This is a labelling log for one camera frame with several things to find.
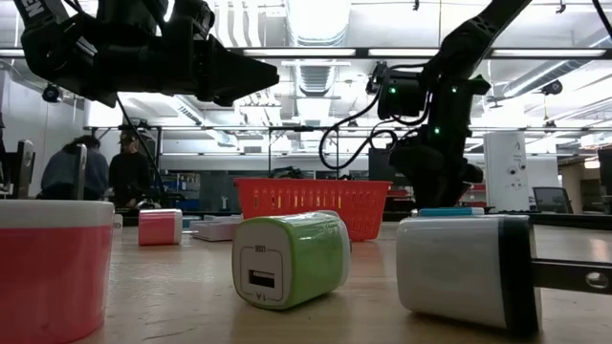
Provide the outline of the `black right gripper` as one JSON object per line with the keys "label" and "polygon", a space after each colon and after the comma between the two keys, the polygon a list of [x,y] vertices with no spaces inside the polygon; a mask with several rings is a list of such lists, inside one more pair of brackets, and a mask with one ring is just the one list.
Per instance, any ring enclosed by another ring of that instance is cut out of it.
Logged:
{"label": "black right gripper", "polygon": [[[483,170],[463,156],[447,157],[413,139],[396,142],[389,151],[389,164],[405,177],[409,185],[416,185],[414,194],[418,208],[456,206],[470,188],[469,183],[484,180]],[[425,184],[442,181],[450,184]]]}

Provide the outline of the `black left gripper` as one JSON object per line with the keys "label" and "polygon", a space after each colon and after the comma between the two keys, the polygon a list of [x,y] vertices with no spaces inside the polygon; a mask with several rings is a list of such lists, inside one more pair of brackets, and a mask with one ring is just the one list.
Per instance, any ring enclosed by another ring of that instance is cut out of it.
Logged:
{"label": "black left gripper", "polygon": [[215,15],[203,0],[101,1],[85,17],[95,48],[85,97],[113,107],[119,92],[194,95],[232,107],[279,81],[277,68],[226,49],[209,34]]}

